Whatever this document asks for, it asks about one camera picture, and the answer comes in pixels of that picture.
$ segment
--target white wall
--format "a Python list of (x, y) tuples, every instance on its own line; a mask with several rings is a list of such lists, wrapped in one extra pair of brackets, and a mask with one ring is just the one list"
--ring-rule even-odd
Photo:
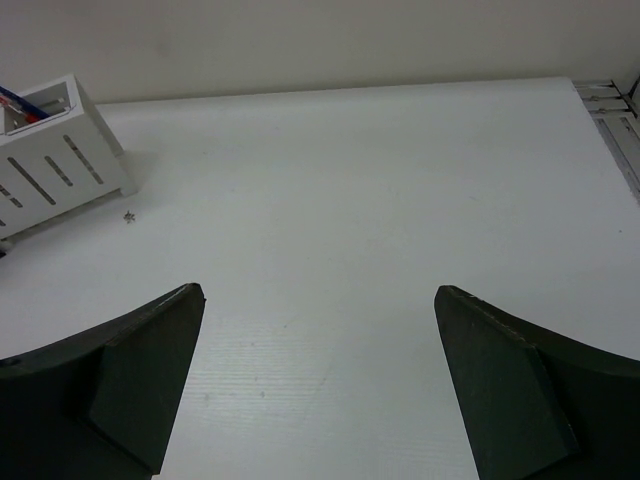
[(640, 69), (639, 0), (4, 2), (0, 81), (98, 101)]

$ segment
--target pen holder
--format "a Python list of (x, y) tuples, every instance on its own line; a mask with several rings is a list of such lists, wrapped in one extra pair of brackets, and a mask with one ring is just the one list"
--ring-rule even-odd
[(73, 75), (19, 95), (50, 116), (25, 124), (1, 109), (0, 239), (112, 192), (135, 193), (122, 147)]

